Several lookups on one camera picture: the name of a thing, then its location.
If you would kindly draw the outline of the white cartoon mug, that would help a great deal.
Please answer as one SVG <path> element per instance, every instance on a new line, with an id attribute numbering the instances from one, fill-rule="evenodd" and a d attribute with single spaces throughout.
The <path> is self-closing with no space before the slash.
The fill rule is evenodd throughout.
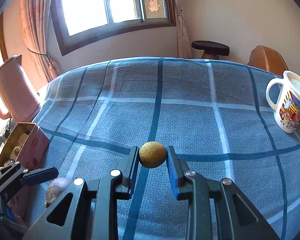
<path id="1" fill-rule="evenodd" d="M 277 101 L 273 102 L 269 92 L 277 84 L 281 88 Z M 284 132 L 291 134 L 300 126 L 300 76 L 298 74 L 285 70 L 283 78 L 270 80 L 266 88 L 266 100 L 274 110 L 276 123 Z"/>

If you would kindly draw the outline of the small brown kiwi-like fruit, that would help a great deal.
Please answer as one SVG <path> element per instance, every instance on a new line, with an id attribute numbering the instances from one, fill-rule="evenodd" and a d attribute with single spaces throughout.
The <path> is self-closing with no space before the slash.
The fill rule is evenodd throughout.
<path id="1" fill-rule="evenodd" d="M 11 152 L 10 159 L 16 160 L 20 153 L 20 150 L 21 150 L 20 146 L 15 146 L 15 148 Z"/>

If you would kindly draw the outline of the pink curtain right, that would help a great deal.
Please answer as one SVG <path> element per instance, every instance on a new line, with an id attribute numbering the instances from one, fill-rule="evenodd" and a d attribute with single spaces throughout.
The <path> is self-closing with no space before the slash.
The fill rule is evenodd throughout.
<path id="1" fill-rule="evenodd" d="M 173 0 L 175 7 L 175 21 L 177 27 L 177 46 L 178 57 L 190 59 L 192 57 L 192 50 L 190 46 L 189 36 L 186 29 L 186 22 L 183 17 L 180 0 Z"/>

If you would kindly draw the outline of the window with wooden frame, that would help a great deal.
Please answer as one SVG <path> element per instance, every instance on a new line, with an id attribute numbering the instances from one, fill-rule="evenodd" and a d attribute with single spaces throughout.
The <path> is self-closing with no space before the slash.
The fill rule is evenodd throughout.
<path id="1" fill-rule="evenodd" d="M 52 0 L 61 55 L 115 35 L 175 25 L 173 0 Z"/>

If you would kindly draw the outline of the dark round stool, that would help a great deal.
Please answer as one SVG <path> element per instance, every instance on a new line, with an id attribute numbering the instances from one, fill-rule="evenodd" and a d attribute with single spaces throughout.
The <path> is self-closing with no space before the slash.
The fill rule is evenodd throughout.
<path id="1" fill-rule="evenodd" d="M 220 56 L 229 56 L 230 47 L 213 41 L 193 41 L 193 49 L 202 50 L 202 59 L 218 60 Z"/>

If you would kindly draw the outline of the pink curtain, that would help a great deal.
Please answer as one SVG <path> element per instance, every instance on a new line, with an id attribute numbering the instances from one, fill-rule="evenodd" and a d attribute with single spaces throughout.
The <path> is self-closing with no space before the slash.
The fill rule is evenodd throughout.
<path id="1" fill-rule="evenodd" d="M 35 68 L 43 72 L 43 77 L 47 82 L 52 81 L 59 75 L 57 63 L 49 57 L 47 52 L 51 1 L 19 1 L 23 41 L 31 53 Z"/>
<path id="2" fill-rule="evenodd" d="M 173 0 L 175 7 L 175 21 L 177 27 L 177 46 L 178 57 L 190 59 L 192 57 L 192 50 L 190 46 L 189 36 L 186 29 L 186 22 L 183 17 L 180 0 Z"/>

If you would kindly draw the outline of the purple round fruit with stem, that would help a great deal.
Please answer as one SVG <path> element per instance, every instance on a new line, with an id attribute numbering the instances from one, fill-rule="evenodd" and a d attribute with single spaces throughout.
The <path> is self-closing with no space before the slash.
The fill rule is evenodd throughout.
<path id="1" fill-rule="evenodd" d="M 71 184 L 71 179 L 68 178 L 56 178 L 47 187 L 45 194 L 45 208 L 48 208 L 58 196 Z"/>

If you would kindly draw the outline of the pink metal tin box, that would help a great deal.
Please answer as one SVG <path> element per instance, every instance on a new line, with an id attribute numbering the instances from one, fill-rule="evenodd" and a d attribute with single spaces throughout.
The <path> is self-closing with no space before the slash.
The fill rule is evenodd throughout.
<path id="1" fill-rule="evenodd" d="M 0 154 L 0 168 L 5 166 L 15 146 L 21 150 L 16 160 L 33 171 L 38 168 L 42 157 L 49 145 L 49 138 L 35 123 L 19 122 L 9 135 Z"/>

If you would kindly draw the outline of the small round longan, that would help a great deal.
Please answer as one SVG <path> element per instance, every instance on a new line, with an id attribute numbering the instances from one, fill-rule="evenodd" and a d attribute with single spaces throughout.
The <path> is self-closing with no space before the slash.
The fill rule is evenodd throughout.
<path id="1" fill-rule="evenodd" d="M 166 158 L 166 148 L 156 141 L 143 144 L 139 150 L 139 162 L 145 168 L 159 167 Z"/>

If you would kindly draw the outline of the pink electric kettle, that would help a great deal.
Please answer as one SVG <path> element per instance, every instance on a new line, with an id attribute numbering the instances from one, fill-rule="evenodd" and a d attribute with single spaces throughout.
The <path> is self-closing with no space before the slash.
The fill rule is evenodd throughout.
<path id="1" fill-rule="evenodd" d="M 31 122 L 41 110 L 39 95 L 23 67 L 22 56 L 14 55 L 0 66 L 0 97 L 7 113 L 0 108 L 0 118 Z"/>

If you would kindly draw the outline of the blue plaid tablecloth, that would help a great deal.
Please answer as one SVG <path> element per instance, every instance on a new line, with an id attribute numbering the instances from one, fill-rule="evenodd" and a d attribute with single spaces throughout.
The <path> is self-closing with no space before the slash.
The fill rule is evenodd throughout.
<path id="1" fill-rule="evenodd" d="M 281 239 L 300 232 L 300 127 L 279 128 L 273 74 L 229 61 L 137 57 L 51 81 L 34 122 L 50 144 L 40 163 L 61 177 L 100 178 L 133 146 L 173 146 L 204 177 L 232 179 Z"/>

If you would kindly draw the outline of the pink curtain left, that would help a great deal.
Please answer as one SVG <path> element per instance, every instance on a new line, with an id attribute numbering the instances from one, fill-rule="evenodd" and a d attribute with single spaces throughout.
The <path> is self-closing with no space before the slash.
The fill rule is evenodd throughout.
<path id="1" fill-rule="evenodd" d="M 23 41 L 31 53 L 35 68 L 43 72 L 43 77 L 47 82 L 52 81 L 59 75 L 57 63 L 49 57 L 47 52 L 51 1 L 19 1 Z"/>

